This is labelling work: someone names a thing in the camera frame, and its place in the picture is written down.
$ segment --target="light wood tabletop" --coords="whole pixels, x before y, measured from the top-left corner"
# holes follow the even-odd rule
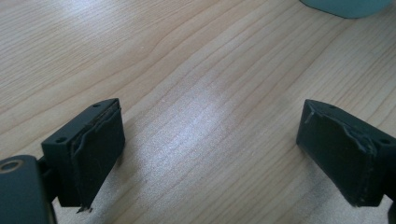
[[[388,223],[295,144],[304,99],[396,136],[396,6],[345,20],[297,0],[0,2],[0,158],[120,98],[123,155],[59,223]]]

